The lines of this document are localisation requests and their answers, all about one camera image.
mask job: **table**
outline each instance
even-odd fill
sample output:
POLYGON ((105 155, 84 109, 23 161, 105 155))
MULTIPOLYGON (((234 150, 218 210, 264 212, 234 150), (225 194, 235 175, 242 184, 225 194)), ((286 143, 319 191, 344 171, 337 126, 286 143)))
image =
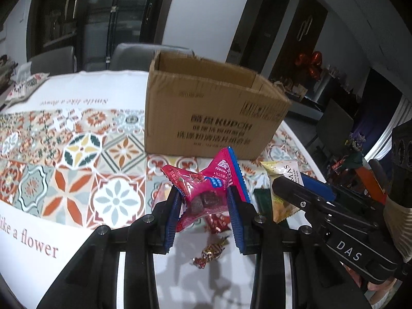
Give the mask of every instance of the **table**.
MULTIPOLYGON (((8 243, 1 246, 0 254, 10 257, 0 262, 0 272, 27 308, 37 305, 93 229, 101 224, 127 226, 151 212, 156 192, 167 182, 160 171, 163 165, 199 171, 210 163, 210 159, 197 157, 144 153, 147 78, 148 73, 140 71, 55 76, 27 102, 2 112, 0 217, 14 224, 10 233, 0 231, 1 240, 8 243), (124 203, 114 202, 117 197, 124 203), (32 246, 25 241, 28 237, 32 246), (50 243, 50 250, 56 248, 55 256, 35 247, 36 239, 44 245, 50 243), (33 289, 27 292, 25 287, 33 289)), ((258 161, 283 159, 297 159, 302 172, 325 181, 282 122, 257 161, 239 161, 255 205, 253 189, 269 187, 258 161)), ((288 222, 295 229, 308 224, 303 212, 288 222)), ((205 270, 189 265, 209 236, 198 222, 176 236, 167 256, 155 256, 161 307, 249 307, 254 258, 242 257, 233 237, 219 262, 205 270)), ((290 274, 287 264, 286 259, 286 274, 288 269, 290 274)), ((122 297, 119 291, 117 295, 119 308, 122 297)))

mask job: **pink candy package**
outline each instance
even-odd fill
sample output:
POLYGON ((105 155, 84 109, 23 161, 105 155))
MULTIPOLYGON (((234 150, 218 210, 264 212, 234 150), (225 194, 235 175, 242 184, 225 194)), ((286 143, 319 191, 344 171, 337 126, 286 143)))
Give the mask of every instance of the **pink candy package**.
POLYGON ((162 172, 184 198, 185 210, 176 231, 209 214, 227 211, 227 189, 235 185, 243 201, 250 202, 242 172, 231 147, 221 149, 210 165, 199 173, 165 165, 162 172))

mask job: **chair back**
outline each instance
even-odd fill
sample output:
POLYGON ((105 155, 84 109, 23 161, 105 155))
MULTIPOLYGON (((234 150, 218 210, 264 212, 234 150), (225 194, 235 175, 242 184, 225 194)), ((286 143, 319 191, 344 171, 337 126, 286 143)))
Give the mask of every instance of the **chair back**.
POLYGON ((335 101, 329 100, 323 116, 316 125, 316 134, 332 155, 341 156, 353 125, 353 118, 335 101))
POLYGON ((177 51, 194 55, 193 51, 188 48, 178 46, 145 44, 145 43, 121 43, 119 44, 111 58, 109 70, 135 70, 149 71, 150 64, 158 50, 162 51, 177 51))
POLYGON ((57 48, 36 55, 30 59, 30 73, 50 73, 50 76, 70 74, 77 71, 75 49, 73 46, 57 48))

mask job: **beige ribbed object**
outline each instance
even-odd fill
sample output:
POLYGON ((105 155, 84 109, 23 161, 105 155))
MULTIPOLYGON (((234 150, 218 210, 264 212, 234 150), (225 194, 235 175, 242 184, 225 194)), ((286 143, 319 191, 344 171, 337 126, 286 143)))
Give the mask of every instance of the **beige ribbed object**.
POLYGON ((412 208, 405 208, 387 197, 384 208, 385 223, 403 261, 412 258, 412 208))

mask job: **yellow snack package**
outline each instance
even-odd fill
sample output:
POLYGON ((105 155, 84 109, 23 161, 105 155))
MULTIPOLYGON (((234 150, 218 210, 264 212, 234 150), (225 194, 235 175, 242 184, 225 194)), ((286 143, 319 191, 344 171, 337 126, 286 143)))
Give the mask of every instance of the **yellow snack package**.
POLYGON ((261 161, 270 180, 270 194, 272 197, 273 221, 279 223, 299 211, 293 204, 275 195, 272 190, 273 180, 281 175, 303 186, 299 166, 296 160, 261 161))

